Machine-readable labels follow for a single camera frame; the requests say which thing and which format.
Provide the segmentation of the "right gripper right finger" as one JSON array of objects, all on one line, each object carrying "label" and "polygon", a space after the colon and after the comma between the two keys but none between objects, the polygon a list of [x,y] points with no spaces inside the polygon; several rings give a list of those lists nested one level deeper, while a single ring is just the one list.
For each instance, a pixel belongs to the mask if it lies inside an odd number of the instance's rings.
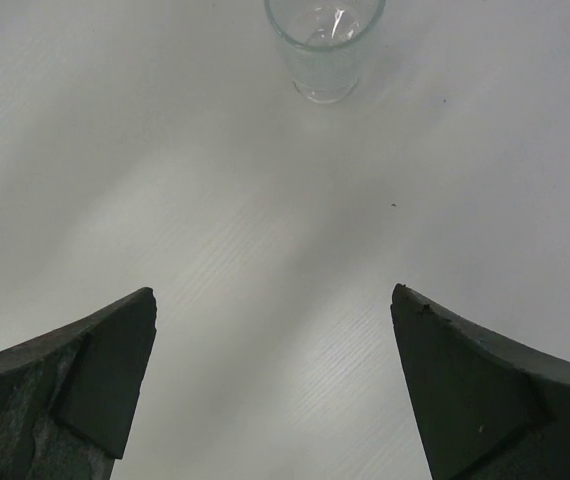
[{"label": "right gripper right finger", "polygon": [[391,316],[434,479],[570,479],[570,362],[398,284]]}]

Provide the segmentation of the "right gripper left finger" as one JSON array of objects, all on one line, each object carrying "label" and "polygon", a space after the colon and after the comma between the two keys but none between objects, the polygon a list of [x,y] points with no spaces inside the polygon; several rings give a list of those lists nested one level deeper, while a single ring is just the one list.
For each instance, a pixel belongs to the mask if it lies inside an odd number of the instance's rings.
[{"label": "right gripper left finger", "polygon": [[141,288],[0,351],[0,479],[108,479],[122,459],[156,336]]}]

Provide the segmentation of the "clear patterned wine glass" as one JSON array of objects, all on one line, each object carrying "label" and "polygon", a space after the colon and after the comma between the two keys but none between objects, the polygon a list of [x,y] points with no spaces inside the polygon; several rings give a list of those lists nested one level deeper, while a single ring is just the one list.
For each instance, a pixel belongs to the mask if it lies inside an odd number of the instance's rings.
[{"label": "clear patterned wine glass", "polygon": [[266,0],[265,14],[297,92],[316,104],[349,96],[375,45],[385,0]]}]

